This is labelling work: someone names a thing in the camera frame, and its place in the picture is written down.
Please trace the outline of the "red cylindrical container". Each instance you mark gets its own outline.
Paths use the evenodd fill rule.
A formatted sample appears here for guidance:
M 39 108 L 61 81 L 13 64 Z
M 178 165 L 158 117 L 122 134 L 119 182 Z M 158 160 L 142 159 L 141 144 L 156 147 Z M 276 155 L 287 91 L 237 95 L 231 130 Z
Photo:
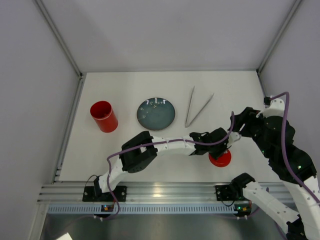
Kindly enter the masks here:
M 108 101 L 98 101 L 90 108 L 90 115 L 99 129 L 104 133 L 111 133 L 118 127 L 118 119 Z

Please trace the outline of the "left black base bracket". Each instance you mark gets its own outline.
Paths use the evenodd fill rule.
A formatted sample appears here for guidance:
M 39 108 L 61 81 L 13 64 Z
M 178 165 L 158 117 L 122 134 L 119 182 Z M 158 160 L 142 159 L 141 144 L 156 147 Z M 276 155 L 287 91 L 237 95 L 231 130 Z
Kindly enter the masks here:
M 123 185 L 117 186 L 113 194 L 119 202 L 125 202 L 127 198 L 127 187 Z M 82 201 L 83 202 L 113 202 L 115 199 L 110 192 L 102 193 L 94 186 L 85 186 Z

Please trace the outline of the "metal serving tongs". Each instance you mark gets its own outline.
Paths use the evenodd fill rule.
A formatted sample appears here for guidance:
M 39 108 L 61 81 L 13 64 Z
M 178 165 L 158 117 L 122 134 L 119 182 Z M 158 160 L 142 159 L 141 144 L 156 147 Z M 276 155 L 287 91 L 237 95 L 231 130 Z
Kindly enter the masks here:
M 199 116 L 207 108 L 207 106 L 212 101 L 215 95 L 215 93 L 212 93 L 202 105 L 196 105 L 194 101 L 195 89 L 196 89 L 195 86 L 193 86 L 188 98 L 186 116 L 184 120 L 185 128 L 189 128 L 199 118 Z

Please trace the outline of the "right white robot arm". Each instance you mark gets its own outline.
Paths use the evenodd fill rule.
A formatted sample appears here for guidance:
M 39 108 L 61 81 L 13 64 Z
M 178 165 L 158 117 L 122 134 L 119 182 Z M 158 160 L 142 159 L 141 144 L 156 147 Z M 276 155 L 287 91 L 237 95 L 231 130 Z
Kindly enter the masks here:
M 288 240 L 320 238 L 320 189 L 311 157 L 294 146 L 295 129 L 281 115 L 259 113 L 247 107 L 232 115 L 230 129 L 251 138 L 271 169 L 288 189 L 297 207 L 293 210 L 273 197 L 248 173 L 231 181 L 233 200 L 248 200 L 271 217 Z

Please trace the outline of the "blue ceramic plate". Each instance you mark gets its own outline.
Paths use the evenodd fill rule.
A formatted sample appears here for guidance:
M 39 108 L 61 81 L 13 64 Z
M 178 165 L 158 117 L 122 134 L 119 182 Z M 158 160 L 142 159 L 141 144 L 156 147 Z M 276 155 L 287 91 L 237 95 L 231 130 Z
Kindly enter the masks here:
M 143 101 L 136 112 L 139 124 L 150 131 L 161 131 L 169 127 L 176 117 L 173 104 L 165 98 L 153 97 Z

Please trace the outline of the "black base bracket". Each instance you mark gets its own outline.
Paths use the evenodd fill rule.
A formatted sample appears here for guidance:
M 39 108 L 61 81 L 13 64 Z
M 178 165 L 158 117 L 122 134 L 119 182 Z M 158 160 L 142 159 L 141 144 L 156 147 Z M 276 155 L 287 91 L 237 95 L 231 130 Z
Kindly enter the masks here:
M 215 186 L 216 199 L 218 201 L 236 201 L 237 190 L 230 184 Z
M 113 194 L 119 202 L 125 202 L 127 198 L 127 187 L 123 185 L 117 186 Z M 94 186 L 85 186 L 82 201 L 83 202 L 113 202 L 115 199 L 110 192 L 102 193 Z

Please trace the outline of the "right black base bracket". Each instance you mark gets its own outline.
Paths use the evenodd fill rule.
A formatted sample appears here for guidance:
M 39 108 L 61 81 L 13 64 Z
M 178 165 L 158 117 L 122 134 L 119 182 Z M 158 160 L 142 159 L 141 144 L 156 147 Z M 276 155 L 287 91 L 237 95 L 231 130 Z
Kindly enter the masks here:
M 215 186 L 216 199 L 218 201 L 236 201 L 237 190 L 230 184 Z

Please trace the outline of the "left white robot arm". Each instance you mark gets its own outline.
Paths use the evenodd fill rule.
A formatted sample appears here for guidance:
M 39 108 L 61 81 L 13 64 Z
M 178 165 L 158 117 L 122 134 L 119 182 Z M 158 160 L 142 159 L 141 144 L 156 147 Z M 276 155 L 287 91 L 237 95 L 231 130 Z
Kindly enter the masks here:
M 226 132 L 220 127 L 212 132 L 192 132 L 187 136 L 164 138 L 142 131 L 123 144 L 121 151 L 107 157 L 108 170 L 94 180 L 94 194 L 101 197 L 113 192 L 127 175 L 145 170 L 160 156 L 202 156 L 209 153 L 220 157 L 228 148 L 231 133 L 231 130 Z

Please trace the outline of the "red round lid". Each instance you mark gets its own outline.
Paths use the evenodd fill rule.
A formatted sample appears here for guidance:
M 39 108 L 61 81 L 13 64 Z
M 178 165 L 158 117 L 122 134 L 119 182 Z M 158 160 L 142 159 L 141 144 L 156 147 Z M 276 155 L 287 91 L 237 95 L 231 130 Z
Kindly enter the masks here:
M 210 162 L 219 168 L 224 168 L 231 163 L 232 154 L 229 150 L 226 150 L 221 156 L 218 158 L 214 158 L 210 153 L 208 154 Z

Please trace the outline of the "aluminium mounting rail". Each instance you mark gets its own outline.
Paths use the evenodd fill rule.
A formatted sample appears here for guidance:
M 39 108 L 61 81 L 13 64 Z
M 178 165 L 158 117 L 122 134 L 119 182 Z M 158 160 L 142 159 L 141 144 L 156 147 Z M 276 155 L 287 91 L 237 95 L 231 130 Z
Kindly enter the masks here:
M 43 185 L 39 203 L 80 203 L 85 186 L 92 183 L 56 182 Z M 214 183 L 207 182 L 122 182 L 126 186 L 126 202 L 138 203 L 214 203 L 217 201 Z

